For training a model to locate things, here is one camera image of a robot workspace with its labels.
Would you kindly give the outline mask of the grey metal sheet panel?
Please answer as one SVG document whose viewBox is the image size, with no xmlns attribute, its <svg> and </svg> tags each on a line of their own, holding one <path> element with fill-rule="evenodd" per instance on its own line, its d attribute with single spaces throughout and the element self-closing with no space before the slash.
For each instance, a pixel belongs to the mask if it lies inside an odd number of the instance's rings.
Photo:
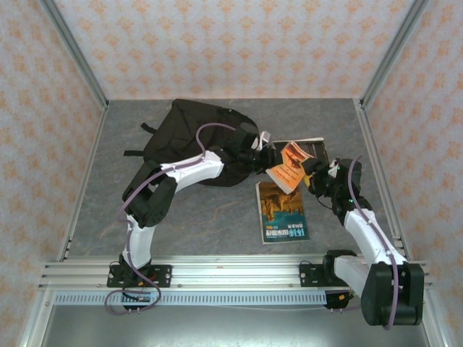
<svg viewBox="0 0 463 347">
<path fill-rule="evenodd" d="M 20 347 L 451 347 L 431 315 L 421 325 L 371 327 L 359 307 L 329 311 L 285 301 L 271 306 L 206 304 L 209 292 L 179 292 L 180 304 L 109 314 L 102 292 L 45 291 Z"/>
</svg>

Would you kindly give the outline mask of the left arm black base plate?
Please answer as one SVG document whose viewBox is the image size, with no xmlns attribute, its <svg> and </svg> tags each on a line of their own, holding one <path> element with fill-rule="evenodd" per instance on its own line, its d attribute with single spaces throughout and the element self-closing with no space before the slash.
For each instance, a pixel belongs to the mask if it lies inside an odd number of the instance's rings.
<svg viewBox="0 0 463 347">
<path fill-rule="evenodd" d="M 159 288 L 169 288 L 171 285 L 171 265 L 146 265 L 139 272 L 145 279 L 125 264 L 110 265 L 106 285 L 109 288 L 152 288 L 154 283 Z"/>
</svg>

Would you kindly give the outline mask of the aluminium mounting rail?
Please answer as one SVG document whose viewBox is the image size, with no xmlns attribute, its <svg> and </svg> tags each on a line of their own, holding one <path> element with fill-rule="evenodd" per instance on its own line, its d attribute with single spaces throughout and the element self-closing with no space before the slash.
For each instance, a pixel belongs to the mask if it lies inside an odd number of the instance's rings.
<svg viewBox="0 0 463 347">
<path fill-rule="evenodd" d="M 300 288 L 299 264 L 322 263 L 321 254 L 205 255 L 154 257 L 171 265 L 170 291 L 295 291 Z M 69 257 L 48 262 L 40 290 L 105 291 L 110 257 Z"/>
</svg>

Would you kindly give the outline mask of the black paperback book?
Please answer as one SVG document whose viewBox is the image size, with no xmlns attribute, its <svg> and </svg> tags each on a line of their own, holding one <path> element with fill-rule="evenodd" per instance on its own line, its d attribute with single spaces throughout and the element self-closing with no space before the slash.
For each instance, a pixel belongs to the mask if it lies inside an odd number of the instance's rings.
<svg viewBox="0 0 463 347">
<path fill-rule="evenodd" d="M 288 142 L 290 142 L 290 140 L 273 141 L 273 146 L 276 149 L 275 163 L 277 165 L 282 164 L 284 161 L 281 151 L 284 149 Z M 322 137 L 293 140 L 293 142 L 295 142 L 301 148 L 301 150 L 313 156 L 314 158 L 317 158 L 319 161 L 328 162 L 328 155 L 326 152 L 324 139 Z"/>
</svg>

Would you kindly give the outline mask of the aluminium frame post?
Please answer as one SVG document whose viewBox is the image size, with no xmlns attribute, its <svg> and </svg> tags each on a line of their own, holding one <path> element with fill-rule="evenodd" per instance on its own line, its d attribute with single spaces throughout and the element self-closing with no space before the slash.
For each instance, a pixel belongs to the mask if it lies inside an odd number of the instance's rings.
<svg viewBox="0 0 463 347">
<path fill-rule="evenodd" d="M 41 4 L 52 25 L 55 27 L 59 37 L 74 60 L 74 63 L 83 76 L 87 86 L 90 88 L 93 97 L 97 100 L 98 104 L 106 110 L 109 105 L 109 100 L 93 73 L 88 60 L 85 58 L 81 48 L 79 47 L 79 44 L 69 28 L 69 25 L 61 13 L 56 1 L 38 0 L 38 2 Z"/>
<path fill-rule="evenodd" d="M 413 0 L 411 7 L 405 15 L 399 29 L 389 45 L 386 53 L 384 54 L 378 68 L 376 69 L 373 77 L 368 84 L 365 94 L 360 99 L 360 105 L 362 110 L 368 110 L 372 105 L 376 94 L 378 93 L 381 85 L 388 76 L 394 62 L 398 55 L 401 53 L 408 37 L 411 35 L 415 28 L 415 25 L 421 18 L 423 11 L 428 5 L 430 0 Z"/>
</svg>

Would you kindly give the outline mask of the orange paperback book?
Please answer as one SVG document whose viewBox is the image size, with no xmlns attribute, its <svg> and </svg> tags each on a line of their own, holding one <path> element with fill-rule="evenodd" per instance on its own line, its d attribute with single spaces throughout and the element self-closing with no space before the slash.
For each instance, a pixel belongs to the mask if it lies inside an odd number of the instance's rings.
<svg viewBox="0 0 463 347">
<path fill-rule="evenodd" d="M 275 165 L 266 169 L 267 175 L 285 193 L 293 192 L 306 176 L 303 163 L 316 159 L 310 145 L 304 142 L 275 142 Z"/>
</svg>

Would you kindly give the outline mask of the aluminium table side rail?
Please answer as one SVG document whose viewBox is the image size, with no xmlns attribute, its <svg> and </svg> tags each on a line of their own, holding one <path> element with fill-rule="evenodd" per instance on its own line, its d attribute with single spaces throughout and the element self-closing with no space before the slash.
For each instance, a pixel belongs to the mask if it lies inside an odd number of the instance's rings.
<svg viewBox="0 0 463 347">
<path fill-rule="evenodd" d="M 354 99 L 353 103 L 354 103 L 354 107 L 357 113 L 357 118 L 360 123 L 360 128 L 362 130 L 362 134 L 365 140 L 368 155 L 370 157 L 370 162 L 373 167 L 373 172 L 375 175 L 375 179 L 377 181 L 378 189 L 379 189 L 380 196 L 381 196 L 381 201 L 384 206 L 384 210 L 385 210 L 389 228 L 391 230 L 391 234 L 393 236 L 394 241 L 397 241 L 398 245 L 401 246 L 400 250 L 402 254 L 408 260 L 410 260 L 413 258 L 413 256 L 410 253 L 409 246 L 407 244 L 407 237 L 404 236 L 403 234 L 402 225 L 399 220 L 399 215 L 394 206 L 391 192 L 388 187 L 386 175 L 383 170 L 383 166 L 382 166 L 381 159 L 379 156 L 379 151 L 378 151 L 378 148 L 376 146 L 376 143 L 373 137 L 373 132 L 372 132 L 370 123 L 368 121 L 367 112 L 363 108 L 360 99 Z"/>
<path fill-rule="evenodd" d="M 68 244 L 70 242 L 72 242 L 72 240 L 73 240 L 73 235 L 75 233 L 75 228 L 76 228 L 76 225 L 77 225 L 77 222 L 78 222 L 80 210 L 81 210 L 81 207 L 82 207 L 82 202 L 83 202 L 84 197 L 85 197 L 85 190 L 86 190 L 87 185 L 88 185 L 88 180 L 90 178 L 90 173 L 91 173 L 93 162 L 94 162 L 94 159 L 95 159 L 95 154 L 96 154 L 97 149 L 98 149 L 98 144 L 99 144 L 99 141 L 100 141 L 100 138 L 101 138 L 101 134 L 102 134 L 102 131 L 103 131 L 103 128 L 104 128 L 106 116 L 107 116 L 107 113 L 108 113 L 108 108 L 109 108 L 109 103 L 107 103 L 103 107 L 102 112 L 101 112 L 101 117 L 100 117 L 100 120 L 98 122 L 98 127 L 96 128 L 96 131 L 95 131 L 95 134 L 94 134 L 94 137 L 93 137 L 93 141 L 92 141 L 91 146 L 90 146 L 90 152 L 88 153 L 88 156 L 87 156 L 87 159 L 86 159 L 86 162 L 85 162 L 84 171 L 83 171 L 82 179 L 81 179 L 81 182 L 80 182 L 80 187 L 77 190 L 74 210 L 72 211 L 72 214 L 69 217 L 67 227 L 65 229 L 64 236 L 63 236 L 63 238 L 61 240 L 61 244 L 60 244 L 60 247 L 59 247 L 59 252 L 58 252 L 58 254 L 56 256 L 56 261 L 57 262 L 63 262 L 67 258 L 68 248 L 69 248 Z"/>
</svg>

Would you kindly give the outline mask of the black fabric backpack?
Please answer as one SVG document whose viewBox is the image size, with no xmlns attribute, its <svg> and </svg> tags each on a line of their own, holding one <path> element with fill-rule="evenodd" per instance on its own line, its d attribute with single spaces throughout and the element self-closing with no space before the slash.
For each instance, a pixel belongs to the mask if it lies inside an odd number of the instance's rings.
<svg viewBox="0 0 463 347">
<path fill-rule="evenodd" d="M 197 130 L 211 123 L 215 126 L 201 130 L 198 143 Z M 176 99 L 158 128 L 141 124 L 143 130 L 152 134 L 144 149 L 126 150 L 124 155 L 142 157 L 145 161 L 153 159 L 159 164 L 186 160 L 201 154 L 200 144 L 208 150 L 225 140 L 232 133 L 232 130 L 224 127 L 225 124 L 236 129 L 241 123 L 257 126 L 251 118 L 234 109 Z"/>
</svg>

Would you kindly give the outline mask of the cave cover magazine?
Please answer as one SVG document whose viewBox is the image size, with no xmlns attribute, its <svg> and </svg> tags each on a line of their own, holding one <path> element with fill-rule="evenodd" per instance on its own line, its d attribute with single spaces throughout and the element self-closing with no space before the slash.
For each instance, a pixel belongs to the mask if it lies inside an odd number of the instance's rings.
<svg viewBox="0 0 463 347">
<path fill-rule="evenodd" d="M 272 181 L 260 181 L 255 187 L 263 244 L 305 241 L 310 238 L 298 188 L 286 194 Z"/>
</svg>

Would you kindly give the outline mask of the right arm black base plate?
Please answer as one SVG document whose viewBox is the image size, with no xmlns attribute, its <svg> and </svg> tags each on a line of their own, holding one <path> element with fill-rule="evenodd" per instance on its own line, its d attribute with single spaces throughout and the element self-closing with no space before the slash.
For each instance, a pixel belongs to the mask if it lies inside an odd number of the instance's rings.
<svg viewBox="0 0 463 347">
<path fill-rule="evenodd" d="M 323 264 L 300 263 L 299 275 L 301 287 L 347 287 L 347 283 L 338 278 L 333 270 Z"/>
</svg>

